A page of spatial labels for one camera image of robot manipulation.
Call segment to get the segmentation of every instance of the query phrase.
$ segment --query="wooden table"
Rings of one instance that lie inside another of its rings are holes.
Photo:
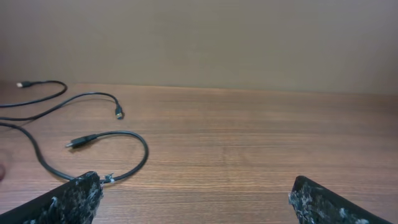
[[[2,83],[0,103],[58,89]],[[298,223],[287,201],[297,175],[398,222],[398,96],[79,84],[0,115],[37,114],[84,91],[114,94],[125,119],[115,119],[107,97],[87,96],[24,127],[48,163],[71,175],[119,175],[143,155],[127,136],[70,152],[73,138],[129,130],[147,140],[147,164],[107,185],[94,223]],[[22,133],[0,128],[2,213],[63,181],[37,162]]]

